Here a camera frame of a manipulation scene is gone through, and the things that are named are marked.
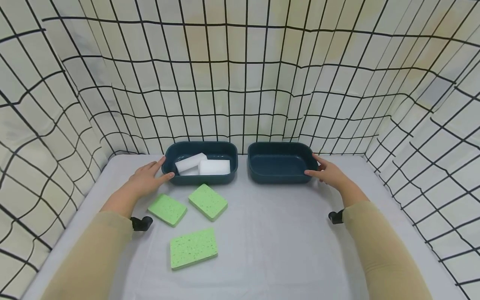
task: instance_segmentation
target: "right hand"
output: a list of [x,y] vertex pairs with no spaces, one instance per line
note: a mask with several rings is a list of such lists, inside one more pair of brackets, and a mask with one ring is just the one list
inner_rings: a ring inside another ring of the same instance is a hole
[[343,174],[343,172],[335,164],[319,157],[316,154],[312,154],[312,156],[320,163],[320,165],[316,171],[305,170],[305,175],[318,178],[320,182],[325,182],[337,190],[341,189],[344,185],[350,182],[350,179]]

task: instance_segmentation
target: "grid-patterned backdrop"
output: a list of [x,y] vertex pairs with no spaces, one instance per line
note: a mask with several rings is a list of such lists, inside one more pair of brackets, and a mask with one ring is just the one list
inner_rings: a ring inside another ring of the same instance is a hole
[[0,298],[108,159],[185,140],[363,155],[480,299],[473,0],[0,0]]

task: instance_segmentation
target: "tray with white sponges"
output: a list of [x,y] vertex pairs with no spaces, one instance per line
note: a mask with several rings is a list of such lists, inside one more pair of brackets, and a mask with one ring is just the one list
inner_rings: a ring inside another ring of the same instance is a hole
[[175,185],[227,184],[235,178],[238,151],[229,142],[179,142],[165,153],[164,174]]

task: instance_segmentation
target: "white tablecloth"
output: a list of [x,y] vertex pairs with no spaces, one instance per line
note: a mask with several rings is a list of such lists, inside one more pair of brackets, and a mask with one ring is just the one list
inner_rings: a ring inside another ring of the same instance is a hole
[[[43,293],[69,249],[105,200],[141,165],[159,156],[114,157],[81,205],[46,260],[24,299]],[[436,300],[461,299],[446,270],[398,209],[371,168],[359,156],[331,156],[380,208],[417,262]],[[112,286],[115,300],[291,300],[368,299],[365,278],[343,225],[331,225],[327,215],[340,210],[337,191],[312,180],[307,185],[259,185],[247,175],[247,157],[239,156],[235,180],[213,188],[228,201],[228,209],[211,223],[188,195],[196,187],[162,186],[188,207],[176,228],[154,218],[146,233],[135,233]],[[154,195],[139,202],[134,216],[148,215]],[[218,257],[179,271],[169,266],[169,241],[214,227]]]

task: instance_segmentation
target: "plastic container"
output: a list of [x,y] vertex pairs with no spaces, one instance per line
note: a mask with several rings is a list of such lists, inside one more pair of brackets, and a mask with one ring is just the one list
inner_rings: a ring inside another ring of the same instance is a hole
[[[199,153],[204,153],[208,159],[228,159],[230,174],[181,176],[175,163]],[[229,142],[179,142],[167,149],[165,157],[167,159],[162,166],[162,171],[164,174],[175,173],[175,177],[170,180],[175,185],[227,184],[235,178],[238,168],[237,148]]]
[[317,168],[317,161],[305,144],[258,142],[248,147],[248,169],[257,183],[307,183],[312,178],[304,171]]

